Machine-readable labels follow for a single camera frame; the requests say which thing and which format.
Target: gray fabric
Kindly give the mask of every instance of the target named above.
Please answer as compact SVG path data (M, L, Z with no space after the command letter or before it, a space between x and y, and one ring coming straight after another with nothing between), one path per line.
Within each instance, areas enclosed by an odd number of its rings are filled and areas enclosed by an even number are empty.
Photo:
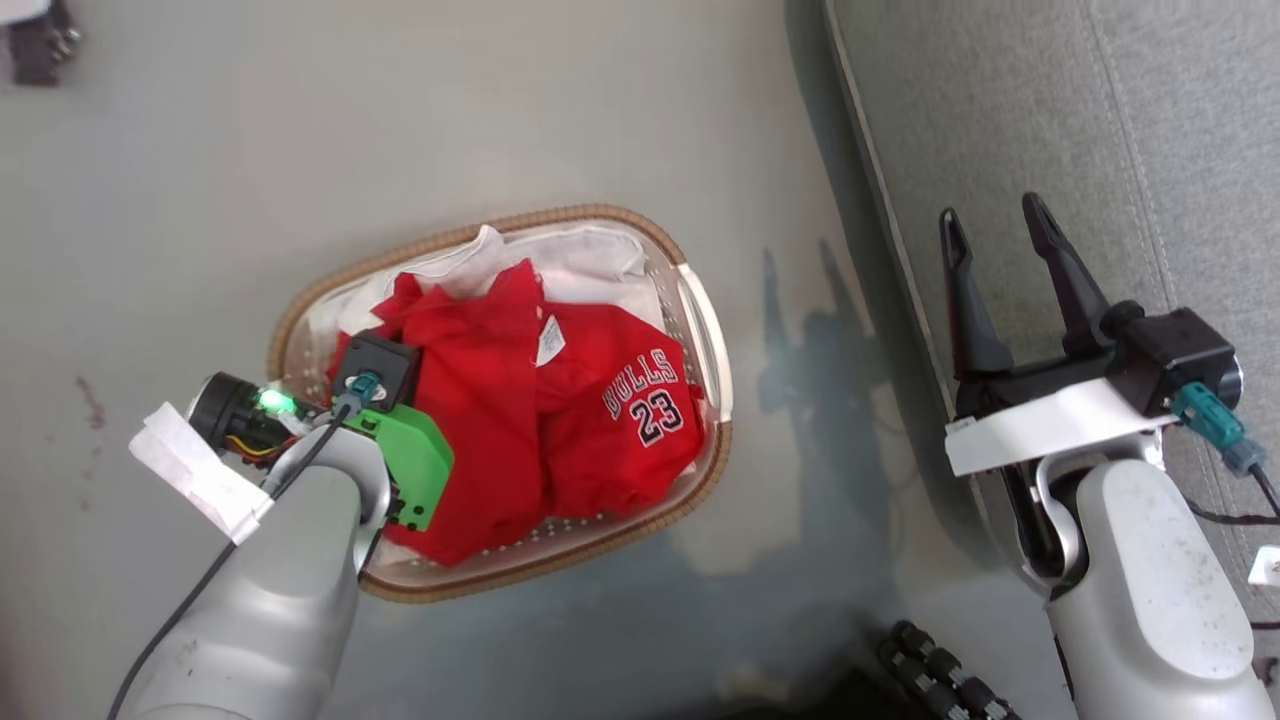
M1015 356L1060 354L1061 319L1019 204L1034 190L1108 299L1151 311L1190 306L1235 343L1247 375L1242 416L1280 457L1280 5L1034 5L946 3L924 13L833 1L940 374L950 383L937 234L946 206L968 231ZM1189 433L1170 433L1166 454L1201 505L1270 512ZM1249 616L1280 620L1280 591L1244 584L1254 550L1280 543L1280 532L1206 533ZM1280 633L1258 639L1261 652L1280 650Z

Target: floor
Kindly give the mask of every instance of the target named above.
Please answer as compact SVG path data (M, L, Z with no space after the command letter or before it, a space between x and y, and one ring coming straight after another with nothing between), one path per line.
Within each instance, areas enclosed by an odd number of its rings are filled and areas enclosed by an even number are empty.
M101 715L220 547L129 456L146 414L219 369L260 378L278 313L326 272L608 201L662 224L719 311L724 480L570 571L362 597L325 717L794 701L901 616L1023 716L1074 717L1039 602L941 462L817 3L73 8L67 86L0 91L4 716Z

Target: white basket handle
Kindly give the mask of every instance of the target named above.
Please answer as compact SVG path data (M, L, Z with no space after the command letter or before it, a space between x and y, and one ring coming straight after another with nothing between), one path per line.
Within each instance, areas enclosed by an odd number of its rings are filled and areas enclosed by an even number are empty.
M724 334L721 332L716 309L707 297L707 290L703 288L703 281L698 279L698 273L685 263L676 269L680 270L680 300L689 310L698 366L707 380L707 401L719 410L719 421L727 423L733 414L733 377L728 368Z

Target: yellow wire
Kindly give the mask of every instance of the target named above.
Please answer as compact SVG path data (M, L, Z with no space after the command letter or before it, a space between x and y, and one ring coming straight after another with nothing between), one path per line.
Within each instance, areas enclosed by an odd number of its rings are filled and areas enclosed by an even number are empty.
M232 441L232 443L236 446L237 450L239 450L244 455L251 455L253 457L265 457L279 450L278 447L269 447L266 450L251 450L247 445L244 445L244 441L242 441L236 436L227 436L227 439Z

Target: brown woven basket rim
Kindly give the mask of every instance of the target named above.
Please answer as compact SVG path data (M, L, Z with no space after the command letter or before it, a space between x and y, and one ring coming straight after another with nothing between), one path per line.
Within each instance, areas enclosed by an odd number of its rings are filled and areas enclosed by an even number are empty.
M663 254L667 255L672 265L685 263L685 254L681 252L680 246L671 240L671 236L667 234L664 229L658 227L658 224L649 218L616 205L573 205L567 208L556 208L552 210L538 210L534 213L524 213L498 220L490 220L483 224L492 225L500 233L509 233L538 225L582 220L609 220L628 225L653 241L663 251ZM468 242L475 238L479 232L480 223L438 233L425 240L411 242L394 250L388 250L387 252L361 263L356 263L355 265L338 270L337 273L307 286L293 299L293 302L285 307L279 323L276 323L275 334L271 337L271 345L266 356L268 378L279 379L284 375L284 352L289 336L293 334L293 327L297 325L298 320L302 319L302 315L308 307L311 307L312 304L315 304L316 300L324 297L333 290L357 281L370 273L398 265L406 260L411 260L428 252ZM718 423L716 425L714 436L709 439L714 443L712 461L698 486L694 487L694 489L681 502L664 510L659 515L645 520L640 525L620 529L588 544L576 547L570 552L538 560L527 565L521 565L520 568L498 570L477 578L457 580L431 588L399 585L371 575L362 575L360 587L375 597L392 602L410 605L438 602L442 600L462 597L466 594L511 585L539 575L563 570L564 568L571 568L593 557L604 555L605 552L630 544L640 538L669 527L676 523L676 520L689 515L694 511L694 509L701 505L708 496L710 496L713 489L716 489L721 475L724 474L724 466L728 462L730 445L733 439L732 423Z

